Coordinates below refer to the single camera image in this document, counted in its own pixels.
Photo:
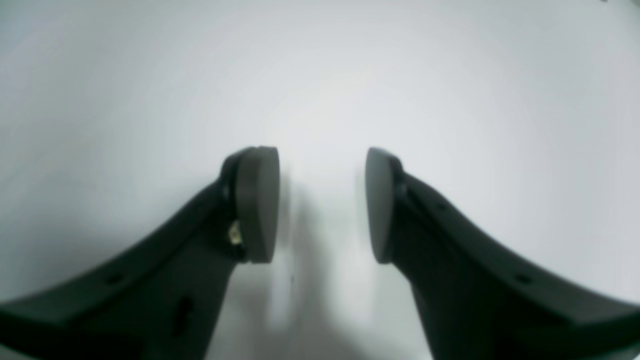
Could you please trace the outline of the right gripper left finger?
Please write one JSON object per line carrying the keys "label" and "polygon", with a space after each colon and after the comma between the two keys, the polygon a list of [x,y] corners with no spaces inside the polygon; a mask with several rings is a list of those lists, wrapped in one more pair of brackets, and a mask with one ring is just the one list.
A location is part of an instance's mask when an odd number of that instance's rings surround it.
{"label": "right gripper left finger", "polygon": [[281,167],[274,146],[229,155],[215,182],[121,255],[1,305],[1,344],[37,360],[202,360],[234,269],[269,264]]}

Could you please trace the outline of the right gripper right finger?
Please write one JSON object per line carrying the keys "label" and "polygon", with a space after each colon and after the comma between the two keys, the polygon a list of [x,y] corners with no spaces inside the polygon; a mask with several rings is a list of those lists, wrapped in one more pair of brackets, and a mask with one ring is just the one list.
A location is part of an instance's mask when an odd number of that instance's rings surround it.
{"label": "right gripper right finger", "polygon": [[366,153],[378,264],[407,280],[434,360],[637,360],[639,306],[526,260],[392,153]]}

